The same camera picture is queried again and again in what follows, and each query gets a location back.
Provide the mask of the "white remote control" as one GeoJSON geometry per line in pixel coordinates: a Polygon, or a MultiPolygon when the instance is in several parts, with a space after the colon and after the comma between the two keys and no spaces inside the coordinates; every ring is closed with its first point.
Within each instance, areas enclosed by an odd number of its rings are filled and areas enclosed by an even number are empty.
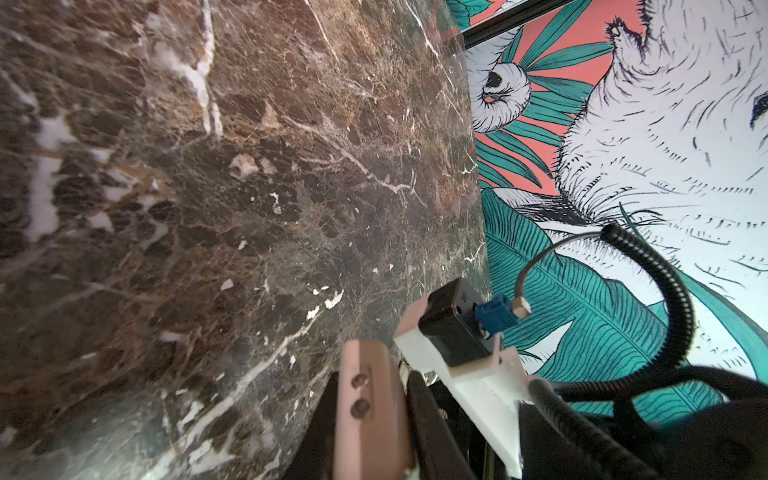
{"type": "Polygon", "coordinates": [[[340,356],[334,479],[404,479],[414,465],[397,364],[376,340],[351,340],[340,356]]]}

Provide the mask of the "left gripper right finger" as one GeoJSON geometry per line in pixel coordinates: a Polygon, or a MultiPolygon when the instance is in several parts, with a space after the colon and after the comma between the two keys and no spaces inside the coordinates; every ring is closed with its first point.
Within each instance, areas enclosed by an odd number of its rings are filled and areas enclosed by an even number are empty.
{"type": "Polygon", "coordinates": [[[474,474],[462,455],[437,403],[420,372],[411,371],[406,383],[413,450],[418,478],[430,480],[473,479],[474,474]]]}

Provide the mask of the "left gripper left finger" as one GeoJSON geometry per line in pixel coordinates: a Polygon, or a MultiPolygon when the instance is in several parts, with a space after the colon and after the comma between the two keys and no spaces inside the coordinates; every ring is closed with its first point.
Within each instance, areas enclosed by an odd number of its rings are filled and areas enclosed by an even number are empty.
{"type": "Polygon", "coordinates": [[[282,479],[328,480],[332,478],[338,380],[338,372],[332,372],[298,451],[282,475],[282,479]]]}

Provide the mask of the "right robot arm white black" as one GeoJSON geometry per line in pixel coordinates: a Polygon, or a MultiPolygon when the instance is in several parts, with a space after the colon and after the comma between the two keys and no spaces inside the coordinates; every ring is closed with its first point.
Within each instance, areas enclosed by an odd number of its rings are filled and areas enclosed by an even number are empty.
{"type": "MultiPolygon", "coordinates": [[[[765,479],[767,400],[751,398],[708,407],[655,430],[650,439],[631,440],[605,416],[589,420],[633,450],[666,479],[765,479]]],[[[599,473],[540,415],[519,409],[524,479],[598,479],[599,473]]]]}

